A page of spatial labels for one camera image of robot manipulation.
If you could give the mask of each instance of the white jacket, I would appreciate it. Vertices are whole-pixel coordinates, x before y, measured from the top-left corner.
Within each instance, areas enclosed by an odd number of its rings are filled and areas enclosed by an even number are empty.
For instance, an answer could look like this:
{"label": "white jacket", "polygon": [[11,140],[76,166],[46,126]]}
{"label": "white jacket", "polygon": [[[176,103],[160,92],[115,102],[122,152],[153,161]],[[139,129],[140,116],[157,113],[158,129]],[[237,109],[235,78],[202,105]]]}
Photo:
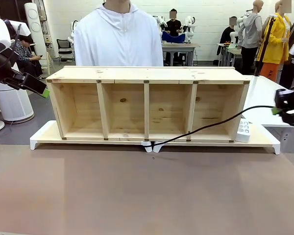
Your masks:
{"label": "white jacket", "polygon": [[76,27],[74,48],[77,66],[163,66],[156,20],[133,4],[126,14],[102,5],[87,15]]}

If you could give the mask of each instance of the wooden shelf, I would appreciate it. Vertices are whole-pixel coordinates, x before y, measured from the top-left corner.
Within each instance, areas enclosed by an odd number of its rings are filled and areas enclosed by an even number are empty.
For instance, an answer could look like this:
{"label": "wooden shelf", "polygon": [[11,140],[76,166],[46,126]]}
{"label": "wooden shelf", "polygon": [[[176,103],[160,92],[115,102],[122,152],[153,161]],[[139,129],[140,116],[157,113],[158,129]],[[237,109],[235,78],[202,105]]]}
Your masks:
{"label": "wooden shelf", "polygon": [[[47,79],[65,140],[166,141],[243,109],[232,68],[64,67]],[[240,118],[176,142],[231,142]]]}

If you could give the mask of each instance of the orange pants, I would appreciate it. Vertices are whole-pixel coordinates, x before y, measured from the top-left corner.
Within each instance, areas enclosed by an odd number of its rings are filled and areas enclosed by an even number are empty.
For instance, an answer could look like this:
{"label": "orange pants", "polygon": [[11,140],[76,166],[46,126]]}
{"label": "orange pants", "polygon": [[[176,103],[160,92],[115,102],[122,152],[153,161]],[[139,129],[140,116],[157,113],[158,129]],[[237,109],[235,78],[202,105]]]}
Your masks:
{"label": "orange pants", "polygon": [[276,82],[278,77],[279,64],[264,63],[260,75]]}

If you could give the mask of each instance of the white brick wall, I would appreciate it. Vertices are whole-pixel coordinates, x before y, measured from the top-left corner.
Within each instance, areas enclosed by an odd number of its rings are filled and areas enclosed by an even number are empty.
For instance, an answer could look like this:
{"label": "white brick wall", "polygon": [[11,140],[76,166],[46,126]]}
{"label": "white brick wall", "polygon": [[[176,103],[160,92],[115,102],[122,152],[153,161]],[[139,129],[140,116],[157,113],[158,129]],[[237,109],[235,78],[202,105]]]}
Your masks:
{"label": "white brick wall", "polygon": [[[70,34],[70,22],[80,20],[102,0],[44,0],[52,38],[66,39]],[[217,45],[223,30],[228,26],[229,17],[241,16],[252,8],[253,0],[132,0],[140,9],[169,19],[169,11],[175,8],[177,18],[183,23],[189,15],[196,18],[193,43],[201,47],[196,50],[198,60],[217,59]],[[274,13],[276,0],[264,0],[260,15],[265,18]],[[288,14],[294,22],[293,12]]]}

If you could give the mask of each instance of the black chair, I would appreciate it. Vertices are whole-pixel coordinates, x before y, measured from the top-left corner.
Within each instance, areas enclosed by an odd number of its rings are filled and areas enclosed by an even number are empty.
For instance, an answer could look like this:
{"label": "black chair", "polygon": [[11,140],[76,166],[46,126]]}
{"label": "black chair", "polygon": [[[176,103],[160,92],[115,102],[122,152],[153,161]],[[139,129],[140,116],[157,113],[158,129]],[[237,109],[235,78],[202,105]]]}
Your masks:
{"label": "black chair", "polygon": [[73,61],[75,61],[74,49],[72,48],[71,43],[68,40],[60,39],[57,39],[57,43],[59,48],[59,63],[61,63],[61,55],[71,55]]}

